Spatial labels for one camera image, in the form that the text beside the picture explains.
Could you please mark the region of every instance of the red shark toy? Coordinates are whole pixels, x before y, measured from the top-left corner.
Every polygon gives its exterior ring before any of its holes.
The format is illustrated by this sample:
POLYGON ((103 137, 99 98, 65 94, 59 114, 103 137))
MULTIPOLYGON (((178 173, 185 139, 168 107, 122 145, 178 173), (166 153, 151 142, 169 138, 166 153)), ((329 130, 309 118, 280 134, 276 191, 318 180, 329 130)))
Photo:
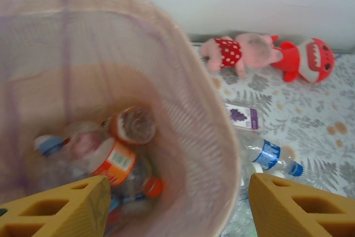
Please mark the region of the red shark toy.
POLYGON ((298 76, 310 83, 319 83, 326 79, 334 69, 334 54, 329 45, 317 38, 310 38, 295 46, 283 42, 275 47, 282 53, 282 59, 271 65, 284 71, 283 80, 293 82, 298 76))

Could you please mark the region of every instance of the purple label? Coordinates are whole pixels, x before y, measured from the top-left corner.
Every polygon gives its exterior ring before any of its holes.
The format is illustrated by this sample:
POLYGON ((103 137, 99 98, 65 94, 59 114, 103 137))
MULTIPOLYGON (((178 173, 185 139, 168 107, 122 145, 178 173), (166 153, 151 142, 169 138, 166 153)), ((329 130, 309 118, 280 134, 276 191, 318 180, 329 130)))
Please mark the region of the purple label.
POLYGON ((251 120, 251 128, 253 130, 258 130, 259 125, 258 125, 258 119, 257 119, 257 110, 251 108, 250 109, 250 120, 251 120))

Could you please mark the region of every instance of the stuffed toy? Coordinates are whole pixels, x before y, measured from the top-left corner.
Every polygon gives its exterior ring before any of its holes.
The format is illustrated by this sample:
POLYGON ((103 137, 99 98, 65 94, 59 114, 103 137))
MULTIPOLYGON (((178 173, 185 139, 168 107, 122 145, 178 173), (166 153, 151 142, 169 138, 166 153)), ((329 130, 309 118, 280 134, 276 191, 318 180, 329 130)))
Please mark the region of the stuffed toy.
POLYGON ((238 76, 245 78, 245 67, 260 69, 282 59, 282 53, 273 45, 274 39, 277 37, 256 33, 243 33, 234 40, 228 36, 213 38, 201 46, 200 54, 209 57, 209 71, 235 67, 238 76))
POLYGON ((309 83, 318 83, 334 69, 334 54, 330 46, 317 38, 309 38, 298 46, 283 42, 275 49, 282 53, 282 59, 271 65, 284 71, 285 82, 292 82, 300 76, 309 83))

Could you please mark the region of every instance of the toy eye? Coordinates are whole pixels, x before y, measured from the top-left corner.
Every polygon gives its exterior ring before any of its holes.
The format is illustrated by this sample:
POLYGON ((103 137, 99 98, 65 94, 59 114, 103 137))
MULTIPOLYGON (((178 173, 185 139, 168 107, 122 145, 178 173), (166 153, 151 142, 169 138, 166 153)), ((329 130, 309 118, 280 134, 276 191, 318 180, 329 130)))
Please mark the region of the toy eye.
POLYGON ((326 71, 330 71, 331 68, 332 68, 332 66, 329 63, 324 66, 324 69, 326 71))

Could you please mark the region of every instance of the red polka dot swimsuit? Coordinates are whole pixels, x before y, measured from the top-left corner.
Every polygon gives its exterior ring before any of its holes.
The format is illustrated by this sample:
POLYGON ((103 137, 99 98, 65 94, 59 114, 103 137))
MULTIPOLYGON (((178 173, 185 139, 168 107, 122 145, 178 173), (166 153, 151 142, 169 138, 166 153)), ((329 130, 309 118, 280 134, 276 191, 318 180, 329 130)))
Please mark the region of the red polka dot swimsuit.
POLYGON ((234 67, 241 58, 240 45, 237 41, 215 38, 215 42, 219 45, 222 54, 221 68, 234 67))

